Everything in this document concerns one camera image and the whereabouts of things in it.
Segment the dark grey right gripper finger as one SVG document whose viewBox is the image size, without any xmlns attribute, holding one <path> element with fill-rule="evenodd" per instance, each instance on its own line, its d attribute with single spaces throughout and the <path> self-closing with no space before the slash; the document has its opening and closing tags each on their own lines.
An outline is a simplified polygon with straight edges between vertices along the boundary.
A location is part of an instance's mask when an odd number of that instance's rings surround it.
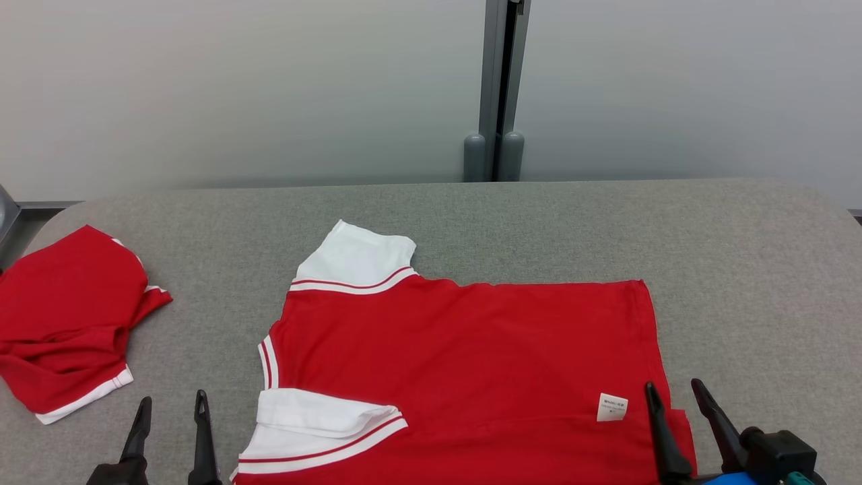
<svg viewBox="0 0 862 485">
<path fill-rule="evenodd" d="M 724 474 L 742 472 L 748 455 L 741 446 L 741 433 L 700 379 L 692 379 L 690 386 L 698 402 L 698 409 L 702 416 L 707 418 L 713 432 L 715 444 L 721 454 L 721 471 Z"/>
<path fill-rule="evenodd" d="M 692 464 L 684 457 L 666 418 L 664 402 L 653 383 L 644 384 L 653 455 L 660 484 L 692 484 Z"/>
</svg>

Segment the blue banded right gripper body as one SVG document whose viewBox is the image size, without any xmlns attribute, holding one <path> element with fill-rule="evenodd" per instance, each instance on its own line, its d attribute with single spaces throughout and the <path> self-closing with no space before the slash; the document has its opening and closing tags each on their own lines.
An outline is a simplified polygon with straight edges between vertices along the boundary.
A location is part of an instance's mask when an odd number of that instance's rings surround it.
<svg viewBox="0 0 862 485">
<path fill-rule="evenodd" d="M 758 485 L 746 472 L 694 477 L 692 485 Z"/>
</svg>

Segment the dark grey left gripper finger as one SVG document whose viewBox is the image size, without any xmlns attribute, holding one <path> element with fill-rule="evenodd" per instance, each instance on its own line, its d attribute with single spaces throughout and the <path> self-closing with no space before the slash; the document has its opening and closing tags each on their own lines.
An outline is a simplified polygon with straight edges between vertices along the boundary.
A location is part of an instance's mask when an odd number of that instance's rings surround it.
<svg viewBox="0 0 862 485">
<path fill-rule="evenodd" d="M 196 445 L 193 467 L 188 475 L 187 485 L 224 485 L 213 444 L 209 402 L 207 402 L 206 392 L 202 389 L 196 392 L 194 421 L 196 424 Z"/>
<path fill-rule="evenodd" d="M 152 407 L 153 400 L 150 396 L 145 396 L 139 402 L 132 427 L 129 434 L 127 434 L 123 451 L 121 451 L 120 464 L 127 466 L 135 464 L 135 466 L 145 467 L 145 463 L 147 463 L 145 459 L 145 442 L 151 429 Z"/>
</svg>

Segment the red shorts with white hem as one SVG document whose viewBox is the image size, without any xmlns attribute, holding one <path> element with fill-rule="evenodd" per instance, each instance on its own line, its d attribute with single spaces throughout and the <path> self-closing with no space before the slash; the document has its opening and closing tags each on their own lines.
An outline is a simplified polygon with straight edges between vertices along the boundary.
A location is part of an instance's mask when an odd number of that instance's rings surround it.
<svg viewBox="0 0 862 485">
<path fill-rule="evenodd" d="M 172 301 L 141 258 L 84 225 L 0 274 L 0 379 L 48 426 L 133 382 L 133 329 Z"/>
</svg>

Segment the red jersey with white sleeves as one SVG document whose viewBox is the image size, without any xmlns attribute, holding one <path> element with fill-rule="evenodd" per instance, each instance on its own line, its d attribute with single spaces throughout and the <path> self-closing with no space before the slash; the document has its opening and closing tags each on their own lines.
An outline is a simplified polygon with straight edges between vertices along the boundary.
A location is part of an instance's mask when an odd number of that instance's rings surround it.
<svg viewBox="0 0 862 485">
<path fill-rule="evenodd" d="M 655 485 L 670 405 L 640 280 L 461 286 L 339 221 L 259 344 L 233 485 Z"/>
</svg>

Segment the grey partition end post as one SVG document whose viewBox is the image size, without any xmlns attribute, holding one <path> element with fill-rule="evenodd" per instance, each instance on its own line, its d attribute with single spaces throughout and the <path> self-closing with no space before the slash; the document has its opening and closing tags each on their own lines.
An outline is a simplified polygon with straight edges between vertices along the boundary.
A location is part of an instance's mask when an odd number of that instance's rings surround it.
<svg viewBox="0 0 862 485">
<path fill-rule="evenodd" d="M 6 239 L 12 230 L 19 214 L 19 205 L 12 199 L 3 185 L 0 185 L 0 243 Z"/>
</svg>

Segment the grey post pair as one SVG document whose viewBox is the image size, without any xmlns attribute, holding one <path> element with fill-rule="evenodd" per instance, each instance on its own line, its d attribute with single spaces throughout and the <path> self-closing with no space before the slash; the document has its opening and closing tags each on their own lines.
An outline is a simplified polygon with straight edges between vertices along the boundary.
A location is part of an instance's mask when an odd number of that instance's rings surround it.
<svg viewBox="0 0 862 485">
<path fill-rule="evenodd" d="M 482 77 L 477 132 L 463 143 L 463 181 L 490 182 L 498 135 L 498 111 L 508 0 L 484 0 Z"/>
</svg>

